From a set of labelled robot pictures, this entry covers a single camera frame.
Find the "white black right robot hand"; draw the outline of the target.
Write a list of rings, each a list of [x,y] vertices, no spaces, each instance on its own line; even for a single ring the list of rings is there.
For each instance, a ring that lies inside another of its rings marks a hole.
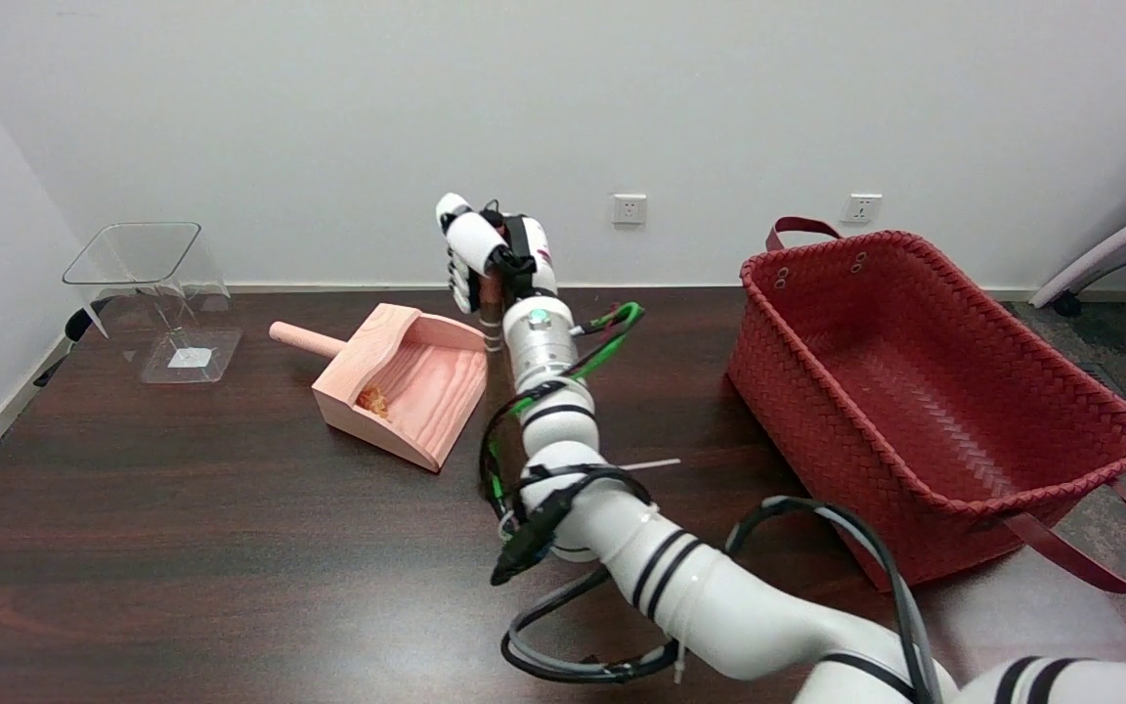
[[[537,219],[500,210],[499,200],[473,208],[448,193],[435,205],[450,257],[450,289],[464,315],[481,308],[481,282],[501,276],[504,300],[557,294],[548,237]]]

